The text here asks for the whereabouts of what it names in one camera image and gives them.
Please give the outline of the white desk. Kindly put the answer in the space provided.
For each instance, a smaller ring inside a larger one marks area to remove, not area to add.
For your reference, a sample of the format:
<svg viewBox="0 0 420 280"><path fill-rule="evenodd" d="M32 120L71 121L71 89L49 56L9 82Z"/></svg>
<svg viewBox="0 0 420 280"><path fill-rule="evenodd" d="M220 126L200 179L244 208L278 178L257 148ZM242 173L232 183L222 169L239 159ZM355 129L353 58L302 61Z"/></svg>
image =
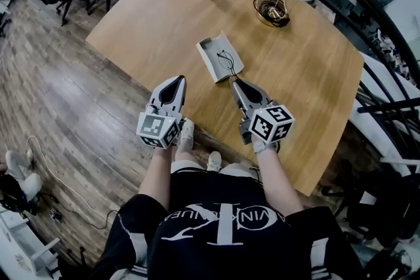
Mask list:
<svg viewBox="0 0 420 280"><path fill-rule="evenodd" d="M420 174L420 90L366 55L350 122L402 176Z"/></svg>

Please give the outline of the white wristwatch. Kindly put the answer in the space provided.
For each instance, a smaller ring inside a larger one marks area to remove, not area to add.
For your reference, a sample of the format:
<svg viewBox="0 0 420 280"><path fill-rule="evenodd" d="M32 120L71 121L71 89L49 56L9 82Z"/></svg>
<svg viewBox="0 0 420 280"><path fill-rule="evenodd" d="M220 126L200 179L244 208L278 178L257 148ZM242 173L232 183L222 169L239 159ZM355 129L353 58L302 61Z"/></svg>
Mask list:
<svg viewBox="0 0 420 280"><path fill-rule="evenodd" d="M265 150L276 151L276 145L265 143L262 140L253 141L253 151L254 151L255 154L261 153Z"/></svg>

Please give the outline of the black thin-rimmed round eyeglasses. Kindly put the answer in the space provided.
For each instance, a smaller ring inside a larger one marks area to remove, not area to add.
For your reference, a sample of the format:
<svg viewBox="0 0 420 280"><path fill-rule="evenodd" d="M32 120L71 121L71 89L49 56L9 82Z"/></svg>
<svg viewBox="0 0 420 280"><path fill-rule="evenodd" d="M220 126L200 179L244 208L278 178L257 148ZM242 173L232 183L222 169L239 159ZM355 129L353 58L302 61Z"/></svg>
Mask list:
<svg viewBox="0 0 420 280"><path fill-rule="evenodd" d="M215 74L217 76L216 82L222 81L227 77L237 77L238 74L243 70L243 64L239 62L237 65L234 58L229 52L221 50L217 53L215 63Z"/></svg>

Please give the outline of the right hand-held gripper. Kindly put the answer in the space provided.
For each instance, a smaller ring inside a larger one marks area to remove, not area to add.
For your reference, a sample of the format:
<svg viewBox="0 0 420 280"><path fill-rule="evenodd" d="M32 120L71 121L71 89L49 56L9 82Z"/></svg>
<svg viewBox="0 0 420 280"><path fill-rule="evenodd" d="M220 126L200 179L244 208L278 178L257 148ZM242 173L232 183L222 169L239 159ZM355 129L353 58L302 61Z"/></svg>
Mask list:
<svg viewBox="0 0 420 280"><path fill-rule="evenodd" d="M284 105L271 102L264 90L239 77L230 77L229 85L236 104L244 114L239 130L245 145L251 143L252 134L265 144L279 142L288 135L295 118Z"/></svg>

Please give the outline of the person's right forearm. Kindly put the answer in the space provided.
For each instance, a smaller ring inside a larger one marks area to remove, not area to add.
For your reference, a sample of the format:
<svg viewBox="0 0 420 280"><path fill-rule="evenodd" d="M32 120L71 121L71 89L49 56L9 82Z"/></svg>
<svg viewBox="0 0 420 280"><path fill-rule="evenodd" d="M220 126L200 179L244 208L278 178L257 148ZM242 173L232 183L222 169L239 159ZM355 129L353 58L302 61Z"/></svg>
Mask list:
<svg viewBox="0 0 420 280"><path fill-rule="evenodd" d="M251 139L252 143L260 140L254 135ZM269 205L284 216L302 211L303 206L282 167L277 152L265 150L256 154L256 157L261 172L264 194Z"/></svg>

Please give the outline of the white glasses case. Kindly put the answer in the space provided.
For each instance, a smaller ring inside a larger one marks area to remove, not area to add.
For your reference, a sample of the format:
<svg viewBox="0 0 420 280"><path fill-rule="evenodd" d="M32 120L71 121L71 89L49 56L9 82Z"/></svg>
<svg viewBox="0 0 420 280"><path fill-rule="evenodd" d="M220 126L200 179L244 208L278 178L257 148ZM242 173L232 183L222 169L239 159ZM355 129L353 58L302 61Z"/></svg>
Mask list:
<svg viewBox="0 0 420 280"><path fill-rule="evenodd" d="M239 57L239 54L236 52L235 48L232 46L232 44L230 43L226 34L223 31L221 31L221 33L216 38L212 39L208 37L200 41L196 44L196 47L209 71L211 78L215 83L218 83L216 82L217 76L215 74L215 63L218 52L220 52L221 50L225 50L229 52L234 58L238 59L235 61L237 65L239 64L239 62L243 64Z"/></svg>

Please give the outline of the person's light shorts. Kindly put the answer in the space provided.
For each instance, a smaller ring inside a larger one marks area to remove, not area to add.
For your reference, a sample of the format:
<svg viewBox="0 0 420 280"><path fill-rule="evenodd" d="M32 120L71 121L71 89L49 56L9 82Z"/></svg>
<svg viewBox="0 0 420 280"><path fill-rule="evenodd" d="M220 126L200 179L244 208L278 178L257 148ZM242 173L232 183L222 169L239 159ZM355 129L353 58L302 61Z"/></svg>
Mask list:
<svg viewBox="0 0 420 280"><path fill-rule="evenodd" d="M177 160L171 163L171 173L187 171L209 172L199 163L191 160ZM259 180L259 174L255 170L251 169L250 167L247 168L239 163L229 164L228 166L222 168L219 173L229 176L248 177Z"/></svg>

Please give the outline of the person's left forearm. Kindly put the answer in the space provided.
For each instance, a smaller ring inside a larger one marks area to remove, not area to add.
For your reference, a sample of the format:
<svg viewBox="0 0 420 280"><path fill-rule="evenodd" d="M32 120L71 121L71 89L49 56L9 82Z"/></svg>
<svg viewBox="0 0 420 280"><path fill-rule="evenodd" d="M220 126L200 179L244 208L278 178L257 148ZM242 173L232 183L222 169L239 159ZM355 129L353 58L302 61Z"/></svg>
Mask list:
<svg viewBox="0 0 420 280"><path fill-rule="evenodd" d="M172 147L156 148L138 194L147 195L169 210Z"/></svg>

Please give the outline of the person's left white sneaker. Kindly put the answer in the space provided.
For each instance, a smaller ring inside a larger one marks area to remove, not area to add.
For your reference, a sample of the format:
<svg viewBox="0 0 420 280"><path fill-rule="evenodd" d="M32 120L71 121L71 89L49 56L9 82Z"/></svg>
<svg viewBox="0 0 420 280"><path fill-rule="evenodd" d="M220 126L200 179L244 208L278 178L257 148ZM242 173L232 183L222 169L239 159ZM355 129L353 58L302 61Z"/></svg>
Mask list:
<svg viewBox="0 0 420 280"><path fill-rule="evenodd" d="M185 119L181 134L180 134L180 148L183 151L191 151L194 145L194 123L189 120Z"/></svg>

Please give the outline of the person's right white sneaker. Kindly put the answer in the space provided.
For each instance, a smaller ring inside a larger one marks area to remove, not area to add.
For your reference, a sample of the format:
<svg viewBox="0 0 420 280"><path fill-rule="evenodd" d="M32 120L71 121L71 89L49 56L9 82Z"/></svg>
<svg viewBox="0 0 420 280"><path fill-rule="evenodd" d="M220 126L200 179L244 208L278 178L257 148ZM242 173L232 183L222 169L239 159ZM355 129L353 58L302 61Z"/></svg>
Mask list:
<svg viewBox="0 0 420 280"><path fill-rule="evenodd" d="M222 157L218 151L212 151L207 161L207 171L220 172L222 169Z"/></svg>

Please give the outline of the person's white sneaker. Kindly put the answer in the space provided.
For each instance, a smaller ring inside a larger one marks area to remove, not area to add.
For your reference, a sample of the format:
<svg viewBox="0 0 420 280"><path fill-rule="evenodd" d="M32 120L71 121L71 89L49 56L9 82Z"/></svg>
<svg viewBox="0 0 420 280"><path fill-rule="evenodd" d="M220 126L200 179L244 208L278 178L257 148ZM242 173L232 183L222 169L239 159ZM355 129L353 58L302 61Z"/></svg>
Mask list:
<svg viewBox="0 0 420 280"><path fill-rule="evenodd" d="M194 123L189 120L185 119L181 134L180 134L180 148L183 151L191 151L194 145Z"/></svg>
<svg viewBox="0 0 420 280"><path fill-rule="evenodd" d="M207 161L207 171L220 172L222 169L222 157L218 151L212 151Z"/></svg>

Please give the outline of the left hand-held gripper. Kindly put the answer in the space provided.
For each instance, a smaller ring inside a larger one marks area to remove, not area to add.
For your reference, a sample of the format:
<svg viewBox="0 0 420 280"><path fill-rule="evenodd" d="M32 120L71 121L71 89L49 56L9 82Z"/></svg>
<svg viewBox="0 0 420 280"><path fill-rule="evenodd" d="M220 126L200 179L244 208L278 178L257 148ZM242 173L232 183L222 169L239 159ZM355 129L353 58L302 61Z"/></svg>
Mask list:
<svg viewBox="0 0 420 280"><path fill-rule="evenodd" d="M138 118L136 135L141 142L153 148L168 149L181 130L182 115L179 112L184 105L186 78L178 75L167 79L152 92L151 104L146 105ZM158 108L164 106L169 111Z"/></svg>

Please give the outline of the person's black printed t-shirt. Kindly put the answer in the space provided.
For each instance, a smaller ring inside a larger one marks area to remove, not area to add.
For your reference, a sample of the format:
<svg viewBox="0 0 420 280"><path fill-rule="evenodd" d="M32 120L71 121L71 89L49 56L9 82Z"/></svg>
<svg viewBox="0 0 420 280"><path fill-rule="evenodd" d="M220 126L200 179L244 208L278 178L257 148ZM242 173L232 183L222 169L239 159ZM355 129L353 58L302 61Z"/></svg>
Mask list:
<svg viewBox="0 0 420 280"><path fill-rule="evenodd" d="M119 210L91 280L363 280L332 212L284 216L259 183L176 172L170 205L133 196Z"/></svg>

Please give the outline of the white shelf unit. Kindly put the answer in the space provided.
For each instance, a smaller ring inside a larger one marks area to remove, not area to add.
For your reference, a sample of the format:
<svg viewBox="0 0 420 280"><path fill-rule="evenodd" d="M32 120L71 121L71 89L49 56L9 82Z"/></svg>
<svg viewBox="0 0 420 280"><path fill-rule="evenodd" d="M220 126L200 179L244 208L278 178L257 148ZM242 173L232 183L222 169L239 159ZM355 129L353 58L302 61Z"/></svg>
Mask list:
<svg viewBox="0 0 420 280"><path fill-rule="evenodd" d="M0 207L0 270L10 280L59 280L59 242L43 242L27 218Z"/></svg>

